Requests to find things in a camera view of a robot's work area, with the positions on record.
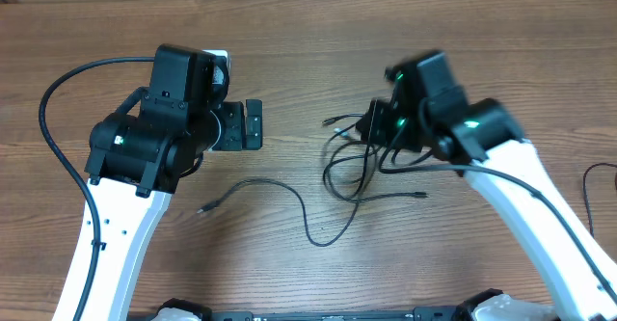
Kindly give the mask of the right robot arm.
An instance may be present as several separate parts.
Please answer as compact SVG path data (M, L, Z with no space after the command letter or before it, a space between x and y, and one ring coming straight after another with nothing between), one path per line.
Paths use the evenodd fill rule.
M428 148L436 165L389 174L455 172L512 232L542 281L549 306L488 289L456 306L454 320L613 320L616 263L553 184L535 146L492 98L470 103L441 50L385 71L388 101L372 100L356 124L363 141L386 150Z

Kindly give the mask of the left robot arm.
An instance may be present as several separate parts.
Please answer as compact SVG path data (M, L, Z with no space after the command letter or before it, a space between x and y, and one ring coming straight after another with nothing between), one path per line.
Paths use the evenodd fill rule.
M69 165L39 113L45 141L86 203L56 320L124 320L148 244L181 178L208 151L259 150L262 103L228 102L225 50L160 45L148 86L96 124L86 179Z

